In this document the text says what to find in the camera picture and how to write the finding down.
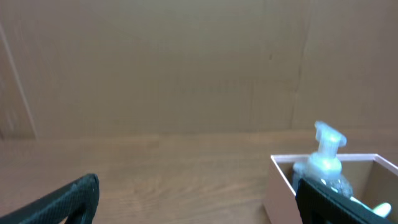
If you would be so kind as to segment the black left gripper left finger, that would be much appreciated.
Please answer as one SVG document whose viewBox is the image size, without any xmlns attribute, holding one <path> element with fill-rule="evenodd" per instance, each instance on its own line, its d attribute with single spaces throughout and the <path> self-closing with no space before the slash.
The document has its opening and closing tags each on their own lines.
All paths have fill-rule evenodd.
<svg viewBox="0 0 398 224">
<path fill-rule="evenodd" d="M 1 217 L 4 224 L 92 224 L 100 199 L 96 174 L 73 182 Z"/>
</svg>

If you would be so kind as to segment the green Colgate toothbrush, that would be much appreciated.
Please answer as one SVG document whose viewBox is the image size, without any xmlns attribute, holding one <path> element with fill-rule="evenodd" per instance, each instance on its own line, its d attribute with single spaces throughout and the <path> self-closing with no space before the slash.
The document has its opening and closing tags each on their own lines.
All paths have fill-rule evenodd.
<svg viewBox="0 0 398 224">
<path fill-rule="evenodd" d="M 387 202 L 383 202 L 383 203 L 375 206 L 374 208 L 370 208 L 366 204 L 362 203 L 360 200 L 356 199 L 355 197 L 350 197 L 349 199 L 352 202 L 356 202 L 356 203 L 360 204 L 361 206 L 363 206 L 367 210 L 373 212 L 374 214 L 376 214 L 376 215 L 378 215 L 379 217 L 382 217 L 382 218 L 387 218 L 387 216 L 391 213 L 391 210 L 392 210 L 391 204 L 389 204 Z"/>
</svg>

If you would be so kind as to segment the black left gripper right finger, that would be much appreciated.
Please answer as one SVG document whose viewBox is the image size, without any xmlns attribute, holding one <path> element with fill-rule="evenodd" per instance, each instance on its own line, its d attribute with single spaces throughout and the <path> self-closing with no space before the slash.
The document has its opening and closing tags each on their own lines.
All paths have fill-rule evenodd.
<svg viewBox="0 0 398 224">
<path fill-rule="evenodd" d="M 303 224 L 391 224 L 388 219 L 309 178 L 299 180 L 295 200 Z"/>
</svg>

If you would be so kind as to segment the clear soap pump bottle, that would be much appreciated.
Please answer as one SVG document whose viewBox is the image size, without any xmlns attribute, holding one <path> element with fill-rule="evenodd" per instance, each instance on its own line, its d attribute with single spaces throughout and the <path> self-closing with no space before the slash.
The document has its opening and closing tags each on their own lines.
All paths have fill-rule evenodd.
<svg viewBox="0 0 398 224">
<path fill-rule="evenodd" d="M 342 174 L 343 166 L 337 157 L 338 149 L 346 145 L 346 137 L 323 121 L 316 121 L 315 129 L 318 149 L 306 161 L 294 163 L 292 188 L 297 191 L 299 180 L 307 177 L 351 198 L 353 187 Z"/>
</svg>

